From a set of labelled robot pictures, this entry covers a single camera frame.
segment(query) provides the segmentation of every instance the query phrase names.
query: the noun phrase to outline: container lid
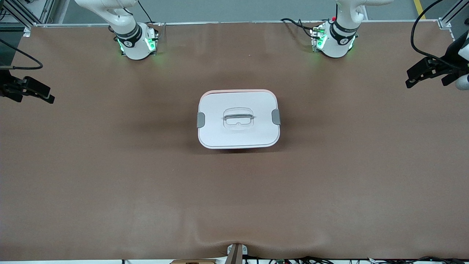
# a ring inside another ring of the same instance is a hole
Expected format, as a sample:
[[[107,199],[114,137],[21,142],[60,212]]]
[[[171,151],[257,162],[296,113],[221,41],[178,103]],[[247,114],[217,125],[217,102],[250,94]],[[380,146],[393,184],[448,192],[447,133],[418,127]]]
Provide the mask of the container lid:
[[[206,148],[263,148],[280,137],[277,98],[268,90],[219,90],[200,99],[197,127]]]

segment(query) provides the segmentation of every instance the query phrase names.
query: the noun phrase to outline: gray latch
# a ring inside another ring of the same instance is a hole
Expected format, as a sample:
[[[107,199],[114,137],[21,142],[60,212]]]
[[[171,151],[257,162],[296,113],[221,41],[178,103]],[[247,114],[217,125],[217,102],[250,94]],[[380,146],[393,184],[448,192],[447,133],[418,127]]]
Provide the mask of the gray latch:
[[[202,112],[197,113],[197,128],[204,127],[205,125],[205,114]]]
[[[272,122],[280,125],[280,111],[278,109],[272,111]]]

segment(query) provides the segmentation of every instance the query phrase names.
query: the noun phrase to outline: gray floor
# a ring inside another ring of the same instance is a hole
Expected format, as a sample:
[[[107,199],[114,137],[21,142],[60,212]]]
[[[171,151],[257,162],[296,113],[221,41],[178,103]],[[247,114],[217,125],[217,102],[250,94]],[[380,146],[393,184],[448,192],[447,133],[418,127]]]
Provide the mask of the gray floor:
[[[366,7],[369,20],[408,20],[418,16],[413,0],[395,0],[389,5]]]
[[[60,7],[53,16],[54,21],[62,17],[63,23],[105,23],[87,9],[78,6],[74,0],[57,0]],[[140,0],[151,18],[156,22],[251,22],[274,21],[284,17],[302,20],[320,20],[335,14],[333,0]],[[421,0],[426,8],[434,0]],[[428,19],[436,19],[450,9],[456,0],[445,0],[426,14]],[[137,21],[147,22],[143,10],[138,6],[129,8]],[[395,0],[392,4],[380,7],[367,7],[370,20],[412,20],[418,16],[413,0]],[[469,17],[469,8],[452,21],[454,37],[465,33],[469,27],[464,20]],[[0,38],[17,45],[21,33],[0,32]],[[9,64],[14,52],[0,46],[0,63]]]
[[[428,10],[425,14],[427,19],[437,19],[439,17],[444,16],[444,14],[456,3],[457,0],[445,0],[435,7]],[[421,0],[422,7],[425,9],[430,4],[434,2],[434,0]],[[451,21],[451,31],[455,38],[458,38],[460,35],[465,33],[469,27],[464,24],[464,20],[469,18],[469,7],[466,7],[462,12],[460,12],[454,19]]]
[[[320,20],[335,14],[331,0],[140,0],[156,22],[251,22],[272,21],[285,17],[303,20]],[[129,10],[137,21],[148,18],[136,5]],[[92,12],[71,0],[63,23],[103,23]]]

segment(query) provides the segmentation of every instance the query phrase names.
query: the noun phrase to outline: lid handle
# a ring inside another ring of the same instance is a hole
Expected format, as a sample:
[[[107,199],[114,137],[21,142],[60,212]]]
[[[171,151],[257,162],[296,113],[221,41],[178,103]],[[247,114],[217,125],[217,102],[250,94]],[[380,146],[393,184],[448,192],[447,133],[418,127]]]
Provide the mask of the lid handle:
[[[235,114],[235,115],[226,115],[223,117],[223,120],[227,120],[230,118],[250,118],[254,119],[254,116],[251,114]]]

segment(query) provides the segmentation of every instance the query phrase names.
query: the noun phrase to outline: black cable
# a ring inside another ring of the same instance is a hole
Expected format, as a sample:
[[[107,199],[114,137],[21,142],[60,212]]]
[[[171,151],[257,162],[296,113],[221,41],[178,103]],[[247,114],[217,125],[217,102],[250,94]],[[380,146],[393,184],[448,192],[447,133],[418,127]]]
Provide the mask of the black cable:
[[[140,0],[137,1],[138,2],[138,5],[142,8],[142,10],[145,12],[145,15],[147,15],[147,18],[149,20],[149,22],[147,23],[155,23],[151,18],[150,18],[150,15],[148,15],[147,11],[145,10],[145,8],[142,6],[142,4],[140,3]]]
[[[441,1],[443,0],[436,0],[435,2],[433,2],[431,5],[429,5],[427,8],[425,8],[425,10],[417,17],[417,19],[415,20],[414,22],[414,25],[412,26],[412,31],[410,32],[410,45],[412,46],[412,48],[417,51],[418,53],[422,54],[422,55],[425,55],[427,57],[430,57],[432,59],[435,59],[441,63],[444,63],[446,64],[447,66],[453,68],[453,69],[458,69],[458,70],[462,70],[461,68],[455,66],[455,65],[452,65],[451,63],[448,63],[446,62],[445,60],[441,59],[441,58],[438,58],[437,56],[435,55],[432,55],[430,53],[427,53],[427,52],[424,52],[424,51],[421,51],[420,49],[418,49],[415,44],[414,44],[414,33],[415,33],[415,28],[417,27],[417,23],[420,21],[420,19],[422,18],[422,16],[425,15],[425,13],[430,10],[432,7],[434,7],[435,5],[437,5],[438,3],[440,3]]]
[[[303,261],[304,263],[310,263],[310,261],[314,261],[313,264],[334,264],[332,261],[328,260],[328,259],[325,259],[325,258],[320,258],[320,257],[314,257],[314,256],[306,256],[306,257],[302,257],[300,258],[301,261]]]
[[[444,262],[446,264],[452,264],[453,262],[448,261],[443,258],[439,257],[434,257],[434,256],[424,256],[416,260],[411,260],[411,261],[406,261],[406,260],[384,260],[384,261],[379,261],[376,262],[376,264],[414,264],[415,262],[418,261],[436,261],[436,262]]]
[[[280,19],[280,21],[290,21],[291,23],[293,23],[295,26],[297,27],[302,27],[299,23],[297,23],[296,21],[294,21],[293,19],[290,19],[290,18],[283,18],[283,19]],[[304,27],[305,29],[307,30],[312,30],[313,28],[310,28],[310,27]]]
[[[306,35],[308,35],[308,37],[312,38],[312,39],[320,39],[320,37],[316,37],[316,36],[311,36],[311,34],[309,34],[307,31],[306,31],[306,28],[303,26],[303,23],[301,22],[301,19],[298,19],[298,23],[300,23],[301,27],[303,28],[303,31]]]
[[[265,260],[269,259],[269,258],[262,258],[262,257],[250,256],[250,255],[243,255],[242,257],[245,258],[245,259],[257,259],[257,260],[259,260],[259,259],[265,259]]]
[[[5,42],[5,41],[2,40],[2,39],[0,39],[0,42],[3,43],[3,44],[5,44],[5,45],[7,45],[8,47],[14,49],[15,51],[17,51],[17,52],[19,52],[19,53],[25,55],[26,57],[32,59],[32,60],[35,61],[37,64],[39,64],[39,66],[36,66],[36,67],[16,67],[16,66],[12,66],[12,69],[14,69],[14,70],[38,70],[38,69],[40,69],[40,68],[43,67],[43,64],[42,64],[40,61],[38,61],[37,59],[33,58],[31,55],[27,54],[26,52],[24,52],[24,51],[22,51],[22,50],[20,50],[20,49],[18,49],[18,48],[16,48],[16,47],[14,47],[14,46],[8,44],[7,42]]]
[[[301,27],[301,28],[303,29],[304,33],[305,33],[306,35],[308,35],[308,37],[310,37],[310,38],[312,38],[312,39],[319,39],[319,37],[311,36],[311,34],[309,34],[309,33],[306,31],[306,30],[312,30],[313,28],[305,27],[305,26],[303,25],[303,22],[301,22],[301,19],[298,19],[298,23],[295,22],[295,21],[293,21],[293,20],[290,19],[290,18],[283,18],[283,19],[280,19],[280,21],[283,21],[283,22],[285,22],[285,21],[290,21],[290,22],[293,23],[295,26]]]
[[[127,8],[124,8],[124,11],[125,11],[127,14],[131,15],[131,16],[134,15],[134,14],[132,14],[130,11],[128,11]]]
[[[0,10],[0,16],[1,16],[0,21],[2,21],[5,18],[6,15],[7,15],[6,10],[4,10],[4,9]]]

